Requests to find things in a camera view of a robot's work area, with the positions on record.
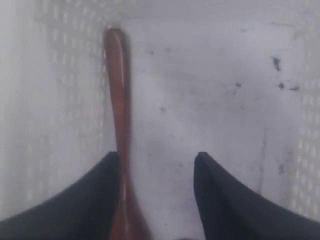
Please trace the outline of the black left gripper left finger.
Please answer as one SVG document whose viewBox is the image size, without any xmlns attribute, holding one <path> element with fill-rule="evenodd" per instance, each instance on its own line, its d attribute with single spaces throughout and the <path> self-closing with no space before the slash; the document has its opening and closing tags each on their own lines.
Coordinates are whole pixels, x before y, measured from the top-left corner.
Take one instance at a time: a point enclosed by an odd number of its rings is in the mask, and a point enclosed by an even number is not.
<svg viewBox="0 0 320 240">
<path fill-rule="evenodd" d="M 0 222 L 2 240 L 107 240 L 119 202 L 119 155 L 107 153 L 65 190 Z"/>
</svg>

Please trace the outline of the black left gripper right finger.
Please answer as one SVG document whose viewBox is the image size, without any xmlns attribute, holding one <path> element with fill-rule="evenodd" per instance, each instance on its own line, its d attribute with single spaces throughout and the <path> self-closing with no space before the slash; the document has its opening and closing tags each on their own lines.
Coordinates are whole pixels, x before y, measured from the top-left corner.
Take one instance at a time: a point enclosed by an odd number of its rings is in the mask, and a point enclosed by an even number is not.
<svg viewBox="0 0 320 240">
<path fill-rule="evenodd" d="M 207 152 L 194 160 L 193 190 L 207 240 L 318 240 L 320 224 L 237 180 Z"/>
</svg>

